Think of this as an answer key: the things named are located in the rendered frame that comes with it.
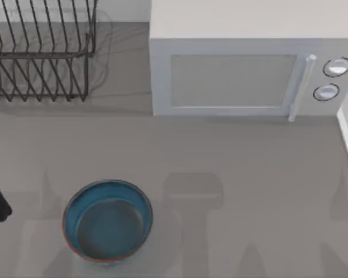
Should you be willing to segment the small microwave knob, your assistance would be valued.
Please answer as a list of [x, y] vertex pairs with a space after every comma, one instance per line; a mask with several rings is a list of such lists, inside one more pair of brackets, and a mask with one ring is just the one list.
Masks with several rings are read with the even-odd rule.
[[313, 97], [317, 101], [330, 101], [340, 93], [338, 85], [330, 83], [328, 85], [319, 86], [313, 92]]

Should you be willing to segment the pale microwave oven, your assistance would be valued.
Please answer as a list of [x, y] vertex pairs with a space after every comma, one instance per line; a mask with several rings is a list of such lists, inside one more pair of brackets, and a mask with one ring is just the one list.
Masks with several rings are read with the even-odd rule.
[[[150, 39], [291, 40], [317, 56], [296, 116], [335, 116], [348, 92], [348, 71], [330, 78], [329, 60], [348, 58], [348, 0], [151, 0]], [[330, 101], [313, 97], [336, 84]]]

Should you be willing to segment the large microwave knob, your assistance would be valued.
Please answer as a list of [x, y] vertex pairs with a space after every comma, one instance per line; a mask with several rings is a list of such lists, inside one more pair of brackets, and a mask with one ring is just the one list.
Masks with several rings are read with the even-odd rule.
[[336, 78], [344, 75], [348, 71], [348, 58], [340, 57], [329, 60], [323, 67], [323, 73], [330, 77]]

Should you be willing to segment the blue bowl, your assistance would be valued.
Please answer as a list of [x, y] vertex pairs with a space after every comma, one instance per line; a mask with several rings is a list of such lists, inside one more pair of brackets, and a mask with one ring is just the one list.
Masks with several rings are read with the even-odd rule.
[[131, 257], [145, 243], [154, 221], [150, 199], [124, 180], [94, 181], [67, 203], [62, 232], [80, 258], [114, 264]]

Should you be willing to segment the microwave oven door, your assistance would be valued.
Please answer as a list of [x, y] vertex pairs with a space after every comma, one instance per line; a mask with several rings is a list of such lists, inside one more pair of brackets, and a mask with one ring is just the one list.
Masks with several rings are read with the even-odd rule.
[[150, 39], [149, 50], [160, 116], [287, 116], [308, 55], [273, 39]]

